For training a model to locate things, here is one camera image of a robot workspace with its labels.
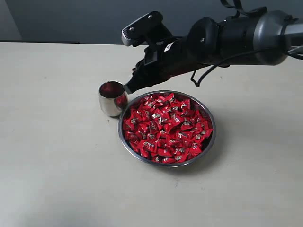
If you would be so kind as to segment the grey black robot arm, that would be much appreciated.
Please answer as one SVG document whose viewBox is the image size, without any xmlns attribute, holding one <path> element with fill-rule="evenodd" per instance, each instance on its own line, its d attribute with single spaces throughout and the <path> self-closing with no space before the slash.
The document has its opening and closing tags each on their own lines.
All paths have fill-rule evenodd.
<svg viewBox="0 0 303 227">
<path fill-rule="evenodd" d="M 122 30 L 126 46 L 147 43 L 144 58 L 133 68 L 124 88 L 128 94 L 165 82 L 171 77 L 206 68 L 231 65 L 269 65 L 287 57 L 303 58 L 303 22 L 283 11 L 260 7 L 244 11 L 239 0 L 222 5 L 236 14 L 222 22 L 204 17 L 188 35 L 174 36 L 163 24 L 160 12 L 152 11 Z"/>
</svg>

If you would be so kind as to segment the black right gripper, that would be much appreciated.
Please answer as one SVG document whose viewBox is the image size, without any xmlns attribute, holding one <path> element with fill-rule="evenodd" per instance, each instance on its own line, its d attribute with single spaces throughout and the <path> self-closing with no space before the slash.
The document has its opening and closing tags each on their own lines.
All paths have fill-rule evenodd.
<svg viewBox="0 0 303 227">
<path fill-rule="evenodd" d="M 132 94 L 204 67 L 189 53 L 185 37 L 168 39 L 157 44 L 155 52 L 149 46 L 144 49 L 144 58 L 136 64 L 131 79 L 123 87 L 127 94 Z"/>
</svg>

